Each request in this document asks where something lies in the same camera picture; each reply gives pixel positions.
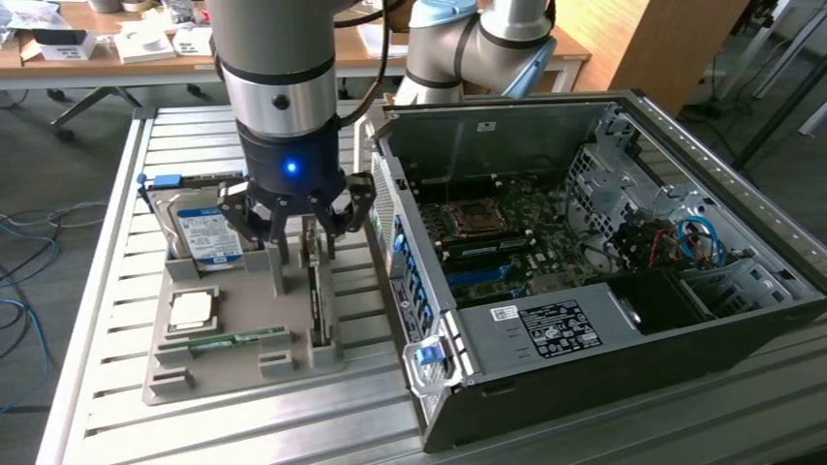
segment metal rack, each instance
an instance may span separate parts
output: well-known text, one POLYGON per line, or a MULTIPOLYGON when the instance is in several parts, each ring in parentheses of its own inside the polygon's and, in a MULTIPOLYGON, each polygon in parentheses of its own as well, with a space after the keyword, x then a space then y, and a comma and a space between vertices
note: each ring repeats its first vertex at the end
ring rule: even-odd
MULTIPOLYGON (((353 147, 353 133, 345 132, 346 170, 353 147)), ((370 150, 363 143, 358 147, 370 150)), ((827 441, 822 319, 773 341, 726 373, 423 454, 362 234, 341 243, 335 263, 347 369, 299 383, 149 407, 142 382, 166 241, 134 179, 139 172, 153 177, 242 168, 227 107, 139 109, 39 464, 767 463, 827 441)))

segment sticker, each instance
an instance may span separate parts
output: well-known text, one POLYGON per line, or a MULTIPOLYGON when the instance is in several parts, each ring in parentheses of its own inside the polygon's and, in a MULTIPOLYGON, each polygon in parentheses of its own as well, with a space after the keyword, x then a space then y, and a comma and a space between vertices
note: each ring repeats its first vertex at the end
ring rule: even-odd
POLYGON ((493 308, 491 316, 494 317, 495 322, 502 322, 503 320, 517 318, 519 316, 518 307, 515 305, 510 305, 509 307, 493 308))
POLYGON ((577 300, 519 311, 538 354, 551 358, 602 344, 577 300))
POLYGON ((242 260, 242 243, 229 219, 214 208, 179 210, 179 224, 193 258, 213 269, 242 260))

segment small circuit board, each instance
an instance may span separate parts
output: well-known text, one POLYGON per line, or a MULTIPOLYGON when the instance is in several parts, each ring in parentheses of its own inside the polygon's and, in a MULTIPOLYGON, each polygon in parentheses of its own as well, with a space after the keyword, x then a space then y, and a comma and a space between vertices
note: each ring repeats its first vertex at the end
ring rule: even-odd
POLYGON ((459 308, 582 286, 599 270, 535 175, 421 186, 421 213, 459 308))

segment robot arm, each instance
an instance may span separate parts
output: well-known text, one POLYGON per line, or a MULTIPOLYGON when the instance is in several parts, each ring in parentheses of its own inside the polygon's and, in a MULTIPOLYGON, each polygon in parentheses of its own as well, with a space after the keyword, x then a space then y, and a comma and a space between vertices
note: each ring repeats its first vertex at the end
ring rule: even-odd
MULTIPOLYGON (((402 0, 390 2, 383 0, 386 24, 389 11, 402 0)), ((495 0, 481 15, 477 0, 419 0, 398 101, 457 102, 463 79, 522 97, 542 75, 554 47, 554 2, 547 7, 546 0, 495 0)), ((390 29, 378 79, 357 111, 341 118, 334 30, 353 21, 335 23, 334 16, 354 3, 207 0, 218 66, 249 169, 249 181, 222 189, 219 204, 249 240, 278 244, 285 262, 289 216, 317 216, 333 253, 335 237, 359 230, 375 198, 371 175, 346 175, 339 167, 338 133, 375 99, 387 66, 390 29), (331 205, 346 189, 351 204, 337 212, 331 205), (269 220, 255 213, 254 204, 270 210, 269 220)))
POLYGON ((339 130, 367 110, 381 81, 365 105, 341 118, 334 16, 353 3, 207 2, 249 170, 249 181, 223 189, 221 208, 250 240, 279 245, 283 261, 289 216, 314 214, 333 244, 338 235, 359 230, 374 199, 370 175, 346 175, 339 166, 339 130), (346 189, 354 201, 337 212, 331 204, 346 189), (269 221, 254 203, 270 210, 269 221))

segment screw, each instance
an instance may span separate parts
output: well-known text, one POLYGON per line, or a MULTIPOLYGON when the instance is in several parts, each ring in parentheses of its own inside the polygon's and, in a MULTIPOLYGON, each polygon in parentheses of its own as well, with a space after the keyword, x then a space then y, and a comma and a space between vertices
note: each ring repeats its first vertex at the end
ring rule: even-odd
POLYGON ((281 94, 273 98, 273 106, 278 109, 289 109, 290 108, 290 99, 286 95, 281 94))

